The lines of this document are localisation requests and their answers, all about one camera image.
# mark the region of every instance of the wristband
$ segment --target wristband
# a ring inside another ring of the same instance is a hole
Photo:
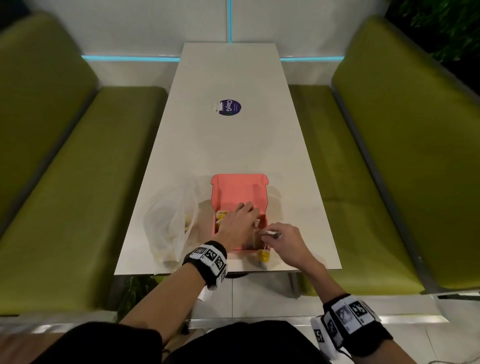
[[[183,264],[186,263],[197,268],[209,290],[216,290],[228,272],[227,251],[222,244],[213,240],[187,254],[183,260]]]
[[[311,323],[320,350],[327,351],[325,353],[329,357],[333,355],[332,346],[335,350],[343,346],[357,357],[369,356],[383,341],[393,339],[377,314],[365,302],[350,294],[324,304],[324,312],[325,315],[312,318]],[[317,333],[327,333],[328,337]]]

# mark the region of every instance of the box lid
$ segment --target box lid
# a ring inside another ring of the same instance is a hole
[[[212,206],[218,210],[234,211],[240,202],[253,202],[264,214],[267,210],[268,178],[264,174],[216,174],[212,177]]]

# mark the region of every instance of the left hand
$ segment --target left hand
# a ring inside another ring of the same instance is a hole
[[[229,212],[220,223],[218,233],[213,236],[228,252],[242,246],[252,239],[254,222],[260,214],[253,203],[240,203],[235,211]]]

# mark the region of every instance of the plastic bag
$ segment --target plastic bag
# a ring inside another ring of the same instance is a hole
[[[195,188],[192,177],[161,191],[158,201],[146,213],[145,233],[157,262],[172,259],[179,262],[183,258],[181,253],[198,216]]]

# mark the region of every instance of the white table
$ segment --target white table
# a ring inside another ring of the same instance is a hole
[[[240,112],[217,113],[214,105],[225,99],[238,101]],[[155,262],[143,220],[155,194],[188,174],[196,176],[200,191],[197,231],[189,244],[208,241],[210,180],[218,173],[267,175],[269,222],[298,226],[328,269],[341,268],[275,44],[186,43],[115,274],[167,274],[179,266]],[[261,269],[254,253],[233,252],[228,270]],[[268,270],[295,269],[272,252]]]

